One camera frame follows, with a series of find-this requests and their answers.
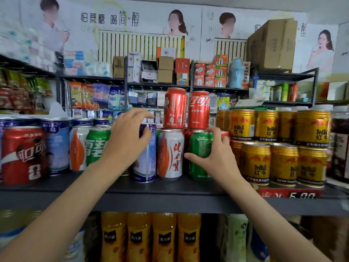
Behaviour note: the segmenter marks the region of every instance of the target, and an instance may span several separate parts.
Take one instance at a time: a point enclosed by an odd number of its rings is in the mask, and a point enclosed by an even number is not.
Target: hand
[[[235,156],[229,145],[228,137],[221,137],[220,129],[210,127],[206,132],[213,133],[211,154],[207,158],[200,158],[192,153],[185,153],[184,157],[202,167],[224,189],[225,185],[245,183],[239,172]]]
[[[144,118],[154,118],[154,115],[141,108],[133,108],[122,113],[114,121],[109,141],[98,161],[107,164],[117,163],[123,171],[133,164],[151,139],[148,127],[139,138],[139,127]]]
[[[62,33],[62,37],[61,38],[62,38],[63,43],[66,43],[68,41],[69,36],[70,36],[70,33],[68,31],[64,31]]]

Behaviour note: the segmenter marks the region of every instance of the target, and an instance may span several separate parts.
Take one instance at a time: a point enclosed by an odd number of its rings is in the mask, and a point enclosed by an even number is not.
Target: orange juice bottle
[[[126,262],[149,262],[151,213],[129,212],[127,228],[129,243]]]
[[[178,214],[177,262],[200,262],[198,240],[200,238],[201,214]]]
[[[174,262],[174,231],[176,213],[153,213],[153,258],[152,262]]]
[[[101,262],[125,262],[126,216],[124,212],[101,213],[103,232]]]

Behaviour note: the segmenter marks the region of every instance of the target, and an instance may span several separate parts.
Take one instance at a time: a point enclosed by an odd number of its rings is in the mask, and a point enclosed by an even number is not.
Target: gold can
[[[278,113],[276,110],[259,110],[255,112],[256,140],[277,141]]]
[[[324,148],[298,148],[298,182],[302,185],[323,188],[325,185],[327,153]]]
[[[252,140],[254,136],[254,110],[232,110],[229,135],[235,140]]]
[[[298,148],[287,143],[270,145],[270,181],[283,186],[295,186],[298,173]]]
[[[233,151],[238,167],[240,164],[240,154],[241,154],[241,148],[243,144],[244,144],[243,141],[230,139],[230,147],[231,147],[231,150]]]
[[[224,122],[223,122],[223,130],[229,131],[231,125],[231,111],[225,111],[224,113]]]
[[[297,111],[294,139],[297,145],[328,147],[331,132],[331,113],[328,110]]]
[[[294,121],[297,111],[279,111],[278,139],[284,142],[293,141]]]
[[[270,176],[270,145],[244,142],[240,154],[240,172],[249,182],[268,185]]]
[[[216,127],[223,130],[225,111],[218,111],[216,114]]]

